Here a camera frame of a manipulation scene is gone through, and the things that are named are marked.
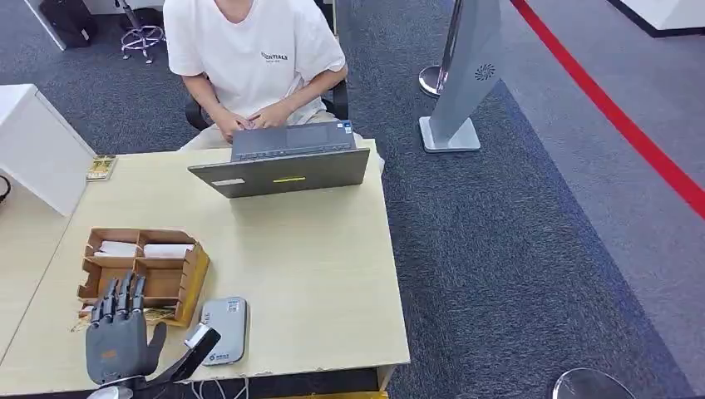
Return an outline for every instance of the person's arm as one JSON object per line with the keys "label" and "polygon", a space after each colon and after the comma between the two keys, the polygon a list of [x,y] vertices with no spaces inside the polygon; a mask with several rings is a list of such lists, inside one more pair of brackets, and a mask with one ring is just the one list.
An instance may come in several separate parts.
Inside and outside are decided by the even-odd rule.
{"label": "person's arm", "polygon": [[281,126],[297,109],[305,106],[325,92],[334,88],[348,75],[348,66],[340,71],[323,71],[316,75],[306,86],[298,89],[288,97],[271,106],[267,106],[247,119],[254,123],[256,129]]}
{"label": "person's arm", "polygon": [[250,127],[251,123],[240,115],[228,111],[215,96],[213,85],[206,79],[204,74],[196,76],[182,76],[181,79],[186,85],[186,89],[194,97],[203,109],[208,112],[210,118],[218,126],[223,137],[228,141],[233,140],[233,131],[241,131]]}

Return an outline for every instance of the chair leg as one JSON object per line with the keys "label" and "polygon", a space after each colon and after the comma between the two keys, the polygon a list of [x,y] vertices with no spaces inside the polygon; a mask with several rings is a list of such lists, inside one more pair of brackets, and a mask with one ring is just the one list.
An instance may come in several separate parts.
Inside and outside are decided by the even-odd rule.
{"label": "chair leg", "polygon": [[127,18],[132,24],[132,29],[130,29],[130,31],[128,31],[121,39],[122,59],[126,60],[130,58],[127,50],[137,50],[141,51],[142,55],[145,56],[145,63],[151,64],[154,62],[154,58],[150,55],[147,49],[158,44],[159,42],[166,41],[164,31],[161,27],[150,25],[141,26],[139,19],[137,19],[137,16],[127,2],[125,0],[118,0],[118,2],[122,6]]}

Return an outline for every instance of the cardboard compartment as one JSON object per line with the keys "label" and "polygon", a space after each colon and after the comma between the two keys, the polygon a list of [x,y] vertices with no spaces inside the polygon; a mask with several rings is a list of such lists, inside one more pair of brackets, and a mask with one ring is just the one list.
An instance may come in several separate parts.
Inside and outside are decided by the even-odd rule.
{"label": "cardboard compartment", "polygon": [[[121,243],[137,244],[140,231],[138,229],[93,229],[88,237],[83,256],[93,256],[101,248],[103,241],[117,241]],[[139,250],[132,256],[142,256]]]}
{"label": "cardboard compartment", "polygon": [[[137,244],[133,258],[92,256],[103,240]],[[184,257],[148,259],[147,244],[192,244]],[[92,305],[102,296],[112,278],[123,279],[128,270],[146,276],[145,308],[175,307],[172,318],[161,319],[167,324],[188,327],[208,272],[210,259],[198,241],[182,231],[140,229],[93,229],[86,244],[83,270],[88,272],[86,283],[78,288],[78,298]]]}
{"label": "cardboard compartment", "polygon": [[78,298],[92,305],[103,295],[113,278],[122,280],[132,270],[132,264],[133,259],[130,258],[84,258],[83,270],[88,272],[88,280],[78,287]]}

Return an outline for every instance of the wooden desk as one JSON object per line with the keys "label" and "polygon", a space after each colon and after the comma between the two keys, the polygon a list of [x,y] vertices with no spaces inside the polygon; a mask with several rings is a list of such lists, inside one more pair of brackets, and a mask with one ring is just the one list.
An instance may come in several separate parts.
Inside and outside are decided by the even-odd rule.
{"label": "wooden desk", "polygon": [[0,205],[0,359],[29,306],[69,218],[19,184]]}
{"label": "wooden desk", "polygon": [[[374,148],[372,140],[365,145]],[[91,183],[17,336],[0,363],[0,395],[94,389],[86,374],[76,287],[92,227],[183,229],[211,257],[201,300],[250,306],[247,350],[195,380],[380,367],[409,362],[397,273],[374,151],[360,186],[228,200],[187,171],[228,150],[122,156]],[[170,328],[160,369],[184,352]]]}

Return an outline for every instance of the robotic hand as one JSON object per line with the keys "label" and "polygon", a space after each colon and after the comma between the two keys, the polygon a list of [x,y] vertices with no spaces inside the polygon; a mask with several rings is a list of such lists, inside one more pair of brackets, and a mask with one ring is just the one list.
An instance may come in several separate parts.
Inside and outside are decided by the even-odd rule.
{"label": "robotic hand", "polygon": [[159,364],[166,340],[166,325],[155,326],[147,343],[144,306],[145,277],[137,275],[131,295],[133,273],[120,283],[112,279],[105,295],[96,301],[91,326],[86,332],[86,367],[88,376],[101,389],[89,399],[128,399],[135,392],[185,380],[194,373],[220,340],[214,329],[199,324],[184,342],[189,350],[158,377],[147,381]]}
{"label": "robotic hand", "polygon": [[86,333],[86,364],[91,380],[99,385],[149,376],[159,364],[166,325],[157,324],[147,344],[142,312],[145,277],[136,276],[135,291],[130,295],[132,278],[132,271],[127,272],[117,296],[119,280],[112,279],[105,296],[93,308],[91,326]]}

